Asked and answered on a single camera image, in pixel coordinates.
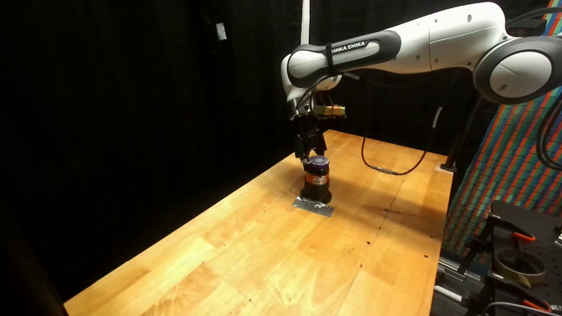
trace wooden table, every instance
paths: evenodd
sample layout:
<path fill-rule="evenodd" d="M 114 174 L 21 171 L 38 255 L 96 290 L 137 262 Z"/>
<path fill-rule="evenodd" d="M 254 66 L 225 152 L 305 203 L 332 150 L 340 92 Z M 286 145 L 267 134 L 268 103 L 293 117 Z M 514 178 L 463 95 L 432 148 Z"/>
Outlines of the wooden table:
<path fill-rule="evenodd" d="M 451 174 L 427 155 L 405 178 L 367 169 L 360 138 L 326 132 L 333 217 L 293 208 L 288 157 L 65 308 L 81 315 L 428 315 Z M 418 150 L 367 141 L 365 159 L 409 169 Z"/>

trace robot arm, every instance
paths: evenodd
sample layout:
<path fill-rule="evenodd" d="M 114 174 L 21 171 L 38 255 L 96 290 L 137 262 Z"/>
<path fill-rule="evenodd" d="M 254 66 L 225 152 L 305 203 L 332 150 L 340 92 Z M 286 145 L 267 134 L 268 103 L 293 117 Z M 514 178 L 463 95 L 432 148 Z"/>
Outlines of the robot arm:
<path fill-rule="evenodd" d="M 556 88 L 562 83 L 562 39 L 509 38 L 504 25 L 502 9 L 483 2 L 326 46 L 298 46 L 281 62 L 291 120 L 300 120 L 297 134 L 304 145 L 298 145 L 297 157 L 307 159 L 309 150 L 325 152 L 323 141 L 311 132 L 314 124 L 302 124 L 311 117 L 307 94 L 326 81 L 325 87 L 333 88 L 337 76 L 351 71 L 421 74 L 467 69 L 477 94 L 493 104 L 520 104 Z"/>

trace black backdrop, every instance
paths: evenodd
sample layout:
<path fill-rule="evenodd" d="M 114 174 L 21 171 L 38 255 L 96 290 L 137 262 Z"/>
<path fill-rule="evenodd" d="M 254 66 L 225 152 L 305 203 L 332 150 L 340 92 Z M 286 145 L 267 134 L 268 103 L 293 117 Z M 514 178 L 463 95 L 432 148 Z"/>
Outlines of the black backdrop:
<path fill-rule="evenodd" d="M 312 2 L 312 41 L 451 2 L 391 4 L 393 15 L 388 2 Z M 0 199 L 61 301 L 290 153 L 279 62 L 298 45 L 300 0 L 2 6 Z M 420 146 L 435 104 L 446 103 L 456 110 L 441 127 L 446 152 L 467 111 L 469 78 L 383 80 L 427 87 L 404 94 L 342 83 L 333 92 L 349 104 L 342 129 L 362 132 L 362 103 L 370 103 L 376 138 Z"/>

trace bottle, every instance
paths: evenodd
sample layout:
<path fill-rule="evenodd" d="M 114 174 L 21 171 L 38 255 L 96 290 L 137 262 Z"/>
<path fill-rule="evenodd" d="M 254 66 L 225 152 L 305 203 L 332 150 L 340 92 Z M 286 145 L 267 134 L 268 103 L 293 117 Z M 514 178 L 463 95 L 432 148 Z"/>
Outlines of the bottle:
<path fill-rule="evenodd" d="M 300 190 L 300 197 L 323 204 L 332 201 L 328 159 L 319 155 L 304 162 L 304 189 Z"/>

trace cable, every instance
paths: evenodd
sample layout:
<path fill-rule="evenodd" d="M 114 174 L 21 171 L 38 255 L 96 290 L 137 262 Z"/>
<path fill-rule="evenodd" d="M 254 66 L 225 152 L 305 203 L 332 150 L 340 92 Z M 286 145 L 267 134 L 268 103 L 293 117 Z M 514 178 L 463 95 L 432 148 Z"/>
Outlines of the cable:
<path fill-rule="evenodd" d="M 513 310 L 523 310 L 523 311 L 530 311 L 530 313 L 537 313 L 537 315 L 560 316 L 556 313 L 541 311 L 541 310 L 534 310 L 534 308 L 521 306 L 521 304 L 513 304 L 513 303 L 490 303 L 484 308 L 483 315 L 486 315 L 486 311 L 492 310 L 492 308 L 513 308 Z"/>
<path fill-rule="evenodd" d="M 551 136 L 560 113 L 562 113 L 562 95 L 544 115 L 539 125 L 537 143 L 535 143 L 537 157 L 541 164 L 553 171 L 562 171 L 562 164 L 555 162 L 555 159 L 548 155 L 548 136 Z"/>
<path fill-rule="evenodd" d="M 544 15 L 560 15 L 560 13 L 562 13 L 562 8 L 534 9 L 534 11 L 528 11 L 525 15 L 520 15 L 520 16 L 509 20 L 506 24 L 506 27 L 509 27 L 516 22 L 527 20 L 527 18 L 544 16 Z M 553 169 L 553 171 L 562 171 L 562 164 L 555 162 L 555 159 L 548 155 L 548 136 L 551 136 L 560 113 L 562 113 L 562 95 L 556 99 L 556 103 L 551 106 L 551 110 L 546 113 L 546 117 L 539 124 L 539 132 L 537 132 L 537 141 L 535 141 L 537 159 L 541 160 L 541 164 L 544 167 Z"/>
<path fill-rule="evenodd" d="M 414 87 L 414 85 L 384 85 L 384 83 L 372 81 L 369 78 L 360 78 L 356 74 L 344 74 L 344 78 L 349 78 L 353 81 L 365 81 L 365 83 L 379 87 L 379 88 L 409 88 L 409 87 Z M 437 129 L 437 124 L 439 124 L 439 118 L 441 118 L 441 111 L 442 111 L 442 108 L 437 108 L 435 115 L 434 115 L 434 120 L 432 120 L 432 131 L 430 131 L 428 141 L 427 141 L 427 145 L 423 148 L 423 153 L 421 153 L 420 160 L 411 169 L 398 173 L 398 171 L 383 169 L 383 167 L 377 167 L 377 166 L 372 166 L 372 164 L 367 162 L 367 159 L 365 159 L 365 143 L 367 143 L 369 125 L 365 127 L 365 134 L 363 134 L 363 141 L 362 141 L 362 160 L 363 160 L 363 164 L 372 171 L 377 171 L 377 173 L 383 173 L 383 174 L 390 174 L 390 176 L 407 176 L 412 171 L 416 171 L 421 166 L 421 162 L 425 160 L 430 146 L 434 145 L 434 136 L 435 136 L 435 129 Z"/>
<path fill-rule="evenodd" d="M 362 141 L 362 160 L 363 160 L 363 164 L 365 164 L 369 169 L 372 169 L 372 171 L 377 171 L 377 173 L 383 173 L 383 174 L 390 174 L 390 176 L 407 176 L 407 174 L 411 174 L 412 171 L 416 171 L 416 169 L 421 166 L 425 155 L 428 153 L 428 148 L 430 148 L 432 143 L 434 143 L 435 127 L 437 127 L 441 111 L 442 111 L 442 108 L 437 108 L 435 115 L 434 115 L 432 131 L 430 131 L 427 146 L 425 146 L 420 160 L 418 160 L 411 169 L 407 169 L 407 171 L 404 171 L 404 173 L 397 173 L 397 171 L 390 171 L 390 169 L 383 169 L 383 167 L 370 166 L 370 164 L 365 160 L 365 141 L 367 141 L 367 131 L 369 131 L 369 127 L 365 129 L 365 136 L 363 136 L 363 141 Z"/>
<path fill-rule="evenodd" d="M 523 13 L 513 20 L 509 20 L 506 24 L 506 27 L 516 24 L 516 22 L 521 22 L 521 20 L 527 20 L 527 18 L 534 18 L 534 16 L 542 16 L 542 15 L 556 15 L 556 13 L 562 13 L 562 8 L 541 8 L 541 9 L 534 9 L 534 11 L 528 11 L 528 13 Z"/>

